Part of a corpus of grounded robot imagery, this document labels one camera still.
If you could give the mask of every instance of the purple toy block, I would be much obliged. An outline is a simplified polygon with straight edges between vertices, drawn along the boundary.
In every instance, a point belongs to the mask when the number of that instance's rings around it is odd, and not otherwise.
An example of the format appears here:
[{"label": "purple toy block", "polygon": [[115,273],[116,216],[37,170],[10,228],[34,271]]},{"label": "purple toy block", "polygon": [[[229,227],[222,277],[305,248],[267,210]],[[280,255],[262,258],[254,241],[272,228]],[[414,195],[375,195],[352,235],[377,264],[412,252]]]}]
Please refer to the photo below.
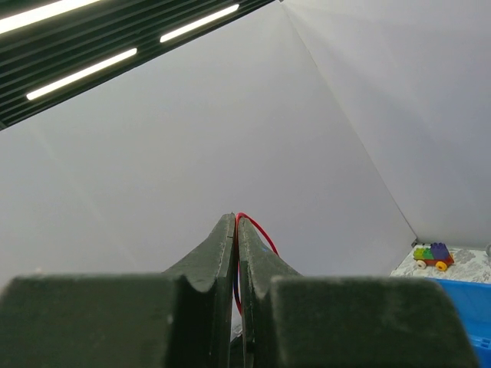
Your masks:
[{"label": "purple toy block", "polygon": [[447,259],[450,257],[450,253],[444,243],[433,243],[431,245],[431,254],[435,259]]}]

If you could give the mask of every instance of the dark green ceiling slat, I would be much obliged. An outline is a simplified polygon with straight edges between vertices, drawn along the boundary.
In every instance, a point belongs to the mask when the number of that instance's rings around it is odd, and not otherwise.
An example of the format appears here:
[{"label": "dark green ceiling slat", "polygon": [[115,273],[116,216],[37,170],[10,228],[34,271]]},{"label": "dark green ceiling slat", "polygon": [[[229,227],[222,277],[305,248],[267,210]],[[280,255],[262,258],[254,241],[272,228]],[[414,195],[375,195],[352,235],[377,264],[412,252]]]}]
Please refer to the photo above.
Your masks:
[{"label": "dark green ceiling slat", "polygon": [[[0,18],[53,1],[0,0]],[[96,87],[272,1],[102,0],[0,34],[0,129]],[[233,4],[240,4],[237,12],[165,44],[160,43],[160,36],[167,32]],[[34,101],[25,96],[130,48],[138,48],[138,54],[114,67]]]}]

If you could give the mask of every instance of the toy wheel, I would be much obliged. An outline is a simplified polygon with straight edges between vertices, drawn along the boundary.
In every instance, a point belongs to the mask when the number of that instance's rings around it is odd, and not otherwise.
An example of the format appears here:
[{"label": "toy wheel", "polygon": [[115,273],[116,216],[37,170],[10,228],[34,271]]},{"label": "toy wheel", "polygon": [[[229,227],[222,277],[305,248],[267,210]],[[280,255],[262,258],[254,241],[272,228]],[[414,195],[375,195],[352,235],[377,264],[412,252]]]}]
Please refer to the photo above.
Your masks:
[{"label": "toy wheel", "polygon": [[435,264],[435,267],[438,271],[446,271],[448,268],[447,264],[442,261],[438,261],[437,264]]},{"label": "toy wheel", "polygon": [[427,264],[425,261],[418,260],[416,261],[416,267],[418,267],[420,270],[424,270],[427,267]]}]

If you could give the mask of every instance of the green toy block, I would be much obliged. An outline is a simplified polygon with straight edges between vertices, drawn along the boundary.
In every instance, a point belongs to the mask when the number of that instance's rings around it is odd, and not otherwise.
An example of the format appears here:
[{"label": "green toy block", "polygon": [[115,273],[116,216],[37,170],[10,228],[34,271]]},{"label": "green toy block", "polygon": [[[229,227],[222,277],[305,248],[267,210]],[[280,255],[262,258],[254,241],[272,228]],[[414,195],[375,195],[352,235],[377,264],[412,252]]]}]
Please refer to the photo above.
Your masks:
[{"label": "green toy block", "polygon": [[431,249],[425,248],[423,251],[424,259],[434,259],[433,254],[431,253]]},{"label": "green toy block", "polygon": [[413,253],[414,259],[416,259],[416,260],[424,259],[423,251],[424,251],[423,248],[414,249],[414,253]]}]

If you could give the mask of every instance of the toy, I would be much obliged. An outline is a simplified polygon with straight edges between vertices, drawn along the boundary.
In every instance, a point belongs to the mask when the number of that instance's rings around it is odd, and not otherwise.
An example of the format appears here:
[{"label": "toy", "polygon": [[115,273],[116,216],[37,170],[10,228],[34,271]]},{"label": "toy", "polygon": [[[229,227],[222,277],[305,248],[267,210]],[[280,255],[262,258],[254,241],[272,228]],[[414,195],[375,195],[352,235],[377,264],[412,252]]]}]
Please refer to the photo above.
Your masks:
[{"label": "toy", "polygon": [[453,257],[444,243],[433,243],[429,248],[417,248],[413,252],[416,266],[425,269],[428,265],[435,266],[438,271],[446,271],[453,265]]}]

